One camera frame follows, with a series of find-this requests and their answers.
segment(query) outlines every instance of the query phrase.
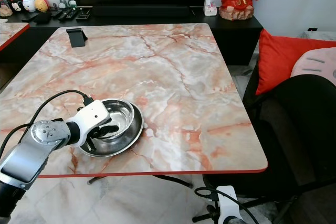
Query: red table edge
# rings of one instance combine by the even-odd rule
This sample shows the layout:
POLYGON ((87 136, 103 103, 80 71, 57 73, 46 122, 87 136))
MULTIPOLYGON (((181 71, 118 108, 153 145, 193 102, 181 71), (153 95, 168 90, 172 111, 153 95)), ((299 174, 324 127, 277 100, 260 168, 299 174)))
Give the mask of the red table edge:
POLYGON ((20 31, 18 31, 16 34, 14 34, 11 38, 8 39, 8 41, 6 41, 5 43, 3 43, 0 46, 0 51, 2 49, 4 49, 5 47, 8 46, 8 44, 10 44, 13 40, 15 40, 17 37, 19 37, 21 34, 23 34, 24 31, 26 31, 28 28, 30 27, 29 23, 27 23, 27 25, 25 27, 23 27, 20 31))
POLYGON ((145 172, 145 173, 92 173, 92 174, 60 174, 60 175, 39 175, 38 178, 76 178, 76 177, 109 177, 109 176, 134 176, 134 175, 178 175, 178 174, 248 174, 262 173, 267 167, 259 170, 198 170, 182 172, 145 172))

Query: marble table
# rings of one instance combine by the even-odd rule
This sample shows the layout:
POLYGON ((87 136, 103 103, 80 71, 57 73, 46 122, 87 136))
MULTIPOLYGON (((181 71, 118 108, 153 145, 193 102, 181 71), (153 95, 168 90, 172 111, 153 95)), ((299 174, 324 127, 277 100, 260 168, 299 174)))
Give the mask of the marble table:
POLYGON ((29 23, 1 23, 0 51, 29 28, 29 23))
MULTIPOLYGON (((67 89, 121 98, 143 112, 140 139, 113 157, 79 148, 54 151, 40 177, 257 173, 267 168, 260 142, 207 24, 83 27, 71 48, 59 28, 0 94, 0 139, 47 98, 67 89)), ((69 118, 81 96, 66 94, 37 120, 69 118)), ((14 134, 5 151, 17 143, 14 134)))

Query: floor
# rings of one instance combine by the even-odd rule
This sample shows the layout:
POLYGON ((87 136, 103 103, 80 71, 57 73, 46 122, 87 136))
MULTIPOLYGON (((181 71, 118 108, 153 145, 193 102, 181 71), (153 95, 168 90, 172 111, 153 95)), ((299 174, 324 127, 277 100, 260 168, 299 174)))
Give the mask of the floor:
MULTIPOLYGON (((229 66, 241 98, 256 61, 257 55, 249 66, 229 66)), ((204 186, 201 175, 176 177, 191 182, 194 188, 204 186)), ((206 206, 211 204, 196 196, 192 189, 153 176, 107 177, 87 185, 89 179, 37 179, 19 201, 10 223, 187 224, 192 223, 192 217, 206 214, 206 206)), ((260 224, 271 224, 270 219, 277 214, 273 203, 250 211, 260 224)), ((247 223, 253 223, 244 211, 241 216, 247 223)))

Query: metal bowl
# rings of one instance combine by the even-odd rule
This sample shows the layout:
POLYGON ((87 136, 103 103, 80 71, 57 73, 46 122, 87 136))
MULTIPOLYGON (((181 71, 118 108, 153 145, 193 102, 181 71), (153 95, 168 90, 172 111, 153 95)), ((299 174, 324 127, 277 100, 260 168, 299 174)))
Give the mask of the metal bowl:
POLYGON ((92 139, 96 150, 91 152, 89 151, 89 148, 86 144, 82 145, 80 149, 91 157, 110 157, 117 155, 131 147, 132 144, 138 140, 143 128, 143 115, 140 109, 134 104, 131 105, 134 110, 134 119, 124 134, 113 139, 92 139))
POLYGON ((100 128, 116 125, 119 129, 98 137, 98 139, 111 142, 114 138, 122 135, 131 126, 134 119, 134 108, 129 102, 120 99, 104 99, 102 103, 110 113, 111 121, 100 126, 100 128))

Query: chair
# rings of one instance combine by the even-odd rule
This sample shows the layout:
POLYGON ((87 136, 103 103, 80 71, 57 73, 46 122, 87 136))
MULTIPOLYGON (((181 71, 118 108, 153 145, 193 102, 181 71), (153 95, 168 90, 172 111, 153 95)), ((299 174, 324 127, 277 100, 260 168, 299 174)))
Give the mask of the chair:
MULTIPOLYGON (((277 224, 299 195, 336 183, 336 87, 323 77, 306 74, 256 97, 257 71, 243 102, 268 168, 256 174, 204 175, 203 180, 207 187, 232 185, 237 195, 255 198, 245 207, 284 202, 273 220, 277 224)), ((216 222, 218 208, 208 211, 193 221, 212 218, 216 222)))

